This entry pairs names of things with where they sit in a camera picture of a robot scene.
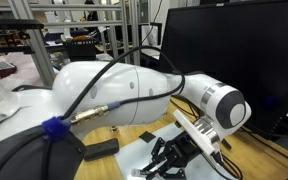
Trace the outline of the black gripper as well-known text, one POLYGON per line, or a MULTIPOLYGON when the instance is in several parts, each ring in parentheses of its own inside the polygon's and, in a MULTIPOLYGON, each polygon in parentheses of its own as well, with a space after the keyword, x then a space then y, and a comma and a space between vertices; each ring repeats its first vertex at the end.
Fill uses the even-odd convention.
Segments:
POLYGON ((140 174, 146 180, 186 180, 184 168, 202 152, 191 140, 186 132, 170 141, 159 137, 151 151, 152 161, 140 170, 140 174))

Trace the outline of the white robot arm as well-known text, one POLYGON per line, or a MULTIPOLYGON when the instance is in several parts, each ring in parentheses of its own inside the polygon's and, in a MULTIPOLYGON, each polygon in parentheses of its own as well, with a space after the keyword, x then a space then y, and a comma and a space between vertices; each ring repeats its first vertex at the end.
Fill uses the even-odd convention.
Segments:
POLYGON ((51 88, 14 92, 0 82, 0 180, 73 180, 91 131, 150 124, 173 95, 202 110, 198 124, 175 117, 208 155, 251 115, 239 90, 204 73, 89 61, 66 65, 51 88))

